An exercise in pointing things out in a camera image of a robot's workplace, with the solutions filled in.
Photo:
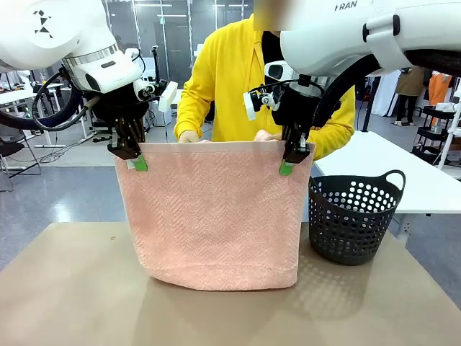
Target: black logo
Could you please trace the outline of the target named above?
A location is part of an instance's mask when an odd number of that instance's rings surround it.
[[[347,2],[347,3],[342,3],[340,5],[336,5],[336,8],[334,9],[335,11],[341,11],[343,9],[351,9],[355,6],[357,6],[357,2],[359,0],[355,0],[355,1],[350,1],[350,2]]]
[[[39,30],[35,30],[35,33],[39,33],[39,32],[44,32],[44,33],[48,33],[50,38],[53,38],[53,36],[51,36],[50,32],[48,31],[48,29],[45,27],[45,23],[47,20],[51,19],[51,17],[46,17],[45,16],[45,13],[40,10],[40,11],[35,11],[34,12],[34,15],[39,15],[40,16],[40,22],[42,24],[42,27],[39,29]]]

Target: floor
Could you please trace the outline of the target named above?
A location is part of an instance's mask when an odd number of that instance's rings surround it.
[[[359,128],[365,108],[366,104],[359,114]],[[411,149],[417,128],[398,128],[392,122],[390,118],[372,116],[369,130],[406,150]],[[173,123],[167,127],[169,141],[174,140]],[[210,129],[211,125],[205,124],[206,139],[211,136]],[[58,143],[71,145],[82,136],[81,127],[75,125],[59,133]],[[148,141],[165,142],[165,128],[154,128],[148,134]],[[44,138],[34,138],[31,143],[44,143]],[[0,193],[0,270],[52,222],[125,220],[113,160],[106,152],[106,145],[87,142],[71,148],[56,162],[44,164],[41,176],[19,176],[14,179],[14,192]],[[50,149],[34,150],[39,156],[50,152]],[[27,153],[21,155],[24,156],[15,159],[31,159]],[[0,189],[5,184],[0,174]],[[461,308],[460,224],[461,216],[420,216],[407,249]],[[390,231],[395,232],[397,227],[393,221]]]

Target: chair leg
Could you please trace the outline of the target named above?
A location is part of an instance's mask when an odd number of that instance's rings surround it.
[[[9,184],[12,186],[10,190],[0,190],[0,192],[11,192],[14,190],[14,184],[10,178],[10,173],[9,173],[9,170],[8,170],[8,166],[6,165],[6,160],[5,158],[0,155],[0,171],[3,171],[3,168],[2,166],[5,168],[5,172],[6,172],[6,178],[8,179],[9,181]]]
[[[34,152],[32,151],[32,148],[30,148],[30,145],[29,145],[29,142],[27,141],[27,139],[25,139],[24,142],[26,142],[27,147],[29,148],[30,153],[31,153],[32,156],[34,157],[34,160],[35,160],[35,162],[37,163],[38,169],[39,169],[39,171],[40,171],[39,174],[34,174],[34,175],[42,175],[42,167],[40,166],[40,162],[37,160],[37,157],[35,157],[35,154],[34,154]]]

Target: black pants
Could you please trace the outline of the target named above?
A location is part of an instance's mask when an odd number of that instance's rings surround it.
[[[418,99],[417,96],[400,96],[400,102],[398,104],[398,111],[397,111],[397,121],[402,121],[403,117],[405,116],[405,105],[408,101],[408,122],[413,122],[413,113],[416,107],[416,100]]]

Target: yellow hoodie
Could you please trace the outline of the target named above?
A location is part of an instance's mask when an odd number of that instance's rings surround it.
[[[206,39],[184,85],[174,129],[177,138],[201,127],[215,100],[216,116],[212,139],[217,142],[252,141],[259,130],[282,132],[271,111],[263,107],[256,120],[249,121],[243,93],[264,84],[262,31],[255,31],[253,16],[215,31]],[[315,159],[321,159],[349,142],[354,133],[355,93],[350,89],[341,99],[341,109],[320,129],[312,129],[309,141],[316,143]]]

